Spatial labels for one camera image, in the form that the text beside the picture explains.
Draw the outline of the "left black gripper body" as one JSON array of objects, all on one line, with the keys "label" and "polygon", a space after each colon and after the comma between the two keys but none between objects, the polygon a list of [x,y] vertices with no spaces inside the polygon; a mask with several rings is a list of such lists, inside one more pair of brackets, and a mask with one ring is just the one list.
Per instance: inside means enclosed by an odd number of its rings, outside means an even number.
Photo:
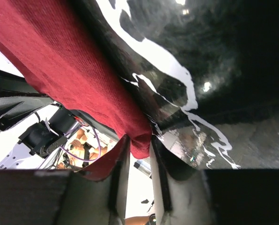
[{"label": "left black gripper body", "polygon": [[55,149],[65,144],[75,126],[76,119],[71,111],[59,109],[48,121],[31,125],[21,136],[18,144],[29,148],[29,154],[48,157]]}]

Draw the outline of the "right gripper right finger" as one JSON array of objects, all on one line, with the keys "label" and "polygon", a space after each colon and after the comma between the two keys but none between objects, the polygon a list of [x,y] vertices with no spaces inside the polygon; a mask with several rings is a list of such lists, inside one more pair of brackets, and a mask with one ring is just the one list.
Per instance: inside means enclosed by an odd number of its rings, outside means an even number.
[{"label": "right gripper right finger", "polygon": [[167,150],[153,136],[150,164],[158,225],[213,225],[213,210],[203,173]]}]

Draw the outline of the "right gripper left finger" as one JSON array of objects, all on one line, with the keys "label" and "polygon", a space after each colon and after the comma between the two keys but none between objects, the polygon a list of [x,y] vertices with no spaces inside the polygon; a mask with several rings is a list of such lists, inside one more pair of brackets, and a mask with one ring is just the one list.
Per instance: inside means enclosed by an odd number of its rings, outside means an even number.
[{"label": "right gripper left finger", "polygon": [[123,225],[130,167],[130,145],[124,135],[112,150],[72,174],[59,225]]}]

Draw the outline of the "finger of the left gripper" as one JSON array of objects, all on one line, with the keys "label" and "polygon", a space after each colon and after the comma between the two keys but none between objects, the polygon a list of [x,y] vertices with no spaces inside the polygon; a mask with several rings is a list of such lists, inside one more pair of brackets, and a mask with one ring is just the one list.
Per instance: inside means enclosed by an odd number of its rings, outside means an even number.
[{"label": "finger of the left gripper", "polygon": [[0,133],[7,131],[53,100],[36,93],[0,93]]}]

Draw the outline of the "dark red t shirt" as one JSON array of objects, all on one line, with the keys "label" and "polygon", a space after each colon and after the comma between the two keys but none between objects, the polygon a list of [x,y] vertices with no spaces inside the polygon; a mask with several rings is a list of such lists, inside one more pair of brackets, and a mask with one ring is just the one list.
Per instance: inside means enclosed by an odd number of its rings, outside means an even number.
[{"label": "dark red t shirt", "polygon": [[149,156],[151,127],[67,0],[0,0],[0,51],[40,93],[128,135]]}]

